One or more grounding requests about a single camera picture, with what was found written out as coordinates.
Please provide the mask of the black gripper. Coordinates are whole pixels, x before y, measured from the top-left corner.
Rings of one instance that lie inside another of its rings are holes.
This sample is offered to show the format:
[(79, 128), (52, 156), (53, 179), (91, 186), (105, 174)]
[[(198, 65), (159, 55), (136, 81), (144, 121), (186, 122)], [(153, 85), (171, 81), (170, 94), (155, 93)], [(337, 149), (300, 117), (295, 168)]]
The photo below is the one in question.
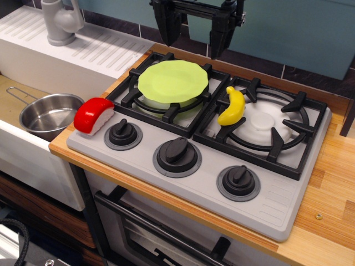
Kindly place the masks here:
[(223, 1), (220, 6), (198, 1), (150, 1), (162, 41), (169, 47), (179, 36), (184, 15), (212, 20), (211, 59), (221, 57), (230, 46), (236, 27), (246, 20), (244, 1)]

